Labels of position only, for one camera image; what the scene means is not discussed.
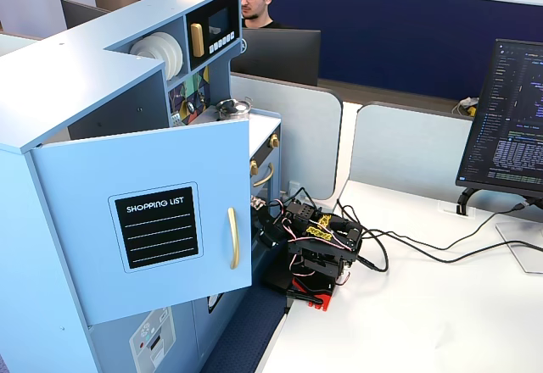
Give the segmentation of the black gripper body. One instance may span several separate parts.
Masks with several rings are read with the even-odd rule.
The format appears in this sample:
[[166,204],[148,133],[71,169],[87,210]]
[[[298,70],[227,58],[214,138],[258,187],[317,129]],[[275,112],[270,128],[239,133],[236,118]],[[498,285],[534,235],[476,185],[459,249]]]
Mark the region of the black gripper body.
[[268,240],[283,240],[283,229],[278,225],[276,219],[269,213],[258,213],[258,236]]

